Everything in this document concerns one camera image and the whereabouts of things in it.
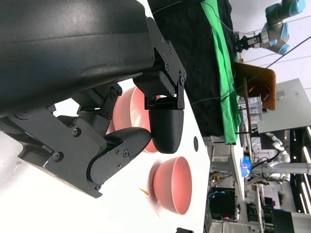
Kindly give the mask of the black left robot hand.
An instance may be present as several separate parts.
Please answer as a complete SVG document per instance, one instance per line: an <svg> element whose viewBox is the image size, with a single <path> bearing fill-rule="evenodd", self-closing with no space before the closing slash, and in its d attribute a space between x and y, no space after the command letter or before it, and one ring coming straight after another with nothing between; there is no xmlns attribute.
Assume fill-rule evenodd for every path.
<svg viewBox="0 0 311 233"><path fill-rule="evenodd" d="M153 142L181 142L186 71L136 0L3 0L0 129L19 158L94 198ZM120 81L144 94L150 128L108 133Z"/></svg>

